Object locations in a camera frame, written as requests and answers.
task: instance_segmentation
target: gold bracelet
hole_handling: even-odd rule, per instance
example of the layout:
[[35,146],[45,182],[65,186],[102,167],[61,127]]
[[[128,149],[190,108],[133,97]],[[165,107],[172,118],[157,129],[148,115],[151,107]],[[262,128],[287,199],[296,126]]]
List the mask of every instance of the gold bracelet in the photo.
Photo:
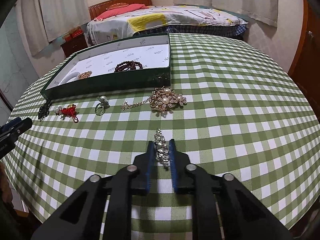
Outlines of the gold bracelet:
[[91,74],[92,74],[92,71],[87,71],[87,72],[81,73],[78,78],[79,79],[85,79],[85,78],[90,77]]

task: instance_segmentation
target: wooden door frame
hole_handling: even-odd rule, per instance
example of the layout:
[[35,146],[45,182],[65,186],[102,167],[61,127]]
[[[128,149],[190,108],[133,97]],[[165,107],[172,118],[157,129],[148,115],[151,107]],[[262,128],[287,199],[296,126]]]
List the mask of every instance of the wooden door frame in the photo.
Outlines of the wooden door frame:
[[303,0],[303,22],[302,22],[302,28],[301,28],[301,35],[300,35],[300,40],[298,43],[296,54],[294,55],[292,64],[291,64],[290,69],[288,71],[288,75],[290,77],[292,76],[294,69],[299,61],[299,58],[300,58],[300,55],[302,52],[302,48],[304,45],[304,41],[306,39],[307,27],[308,27],[308,16],[309,16],[308,1]]

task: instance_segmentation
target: wooden cabinet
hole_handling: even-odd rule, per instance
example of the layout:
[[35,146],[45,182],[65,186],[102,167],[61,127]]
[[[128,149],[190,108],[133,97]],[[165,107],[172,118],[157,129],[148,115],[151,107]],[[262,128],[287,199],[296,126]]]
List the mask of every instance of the wooden cabinet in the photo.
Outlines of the wooden cabinet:
[[320,120],[320,16],[316,15],[307,0],[304,0],[304,23],[295,57],[296,65],[288,74],[307,98],[318,120]]
[[61,45],[64,54],[66,57],[69,57],[71,54],[88,47],[87,42],[85,41],[84,34],[78,35],[72,38],[70,41],[66,41]]

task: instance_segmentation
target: door knob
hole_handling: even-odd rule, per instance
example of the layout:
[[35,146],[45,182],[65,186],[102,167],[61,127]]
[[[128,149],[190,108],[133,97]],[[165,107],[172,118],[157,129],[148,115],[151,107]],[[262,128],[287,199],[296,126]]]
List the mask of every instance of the door knob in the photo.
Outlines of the door knob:
[[308,32],[308,35],[309,35],[309,37],[310,37],[311,39],[313,39],[313,38],[314,38],[314,34],[313,34],[313,32],[312,32],[312,31],[309,31],[309,32]]

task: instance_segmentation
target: wooden door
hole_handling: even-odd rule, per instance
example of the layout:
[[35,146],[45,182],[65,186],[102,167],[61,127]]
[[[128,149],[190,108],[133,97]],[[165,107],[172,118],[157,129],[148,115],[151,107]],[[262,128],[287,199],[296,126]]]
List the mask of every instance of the wooden door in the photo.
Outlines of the wooden door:
[[301,89],[320,120],[320,16],[314,13],[306,0],[304,17],[307,19],[304,19],[306,28],[302,27],[301,38],[304,36],[304,42],[301,54],[296,66],[290,69],[289,76]]

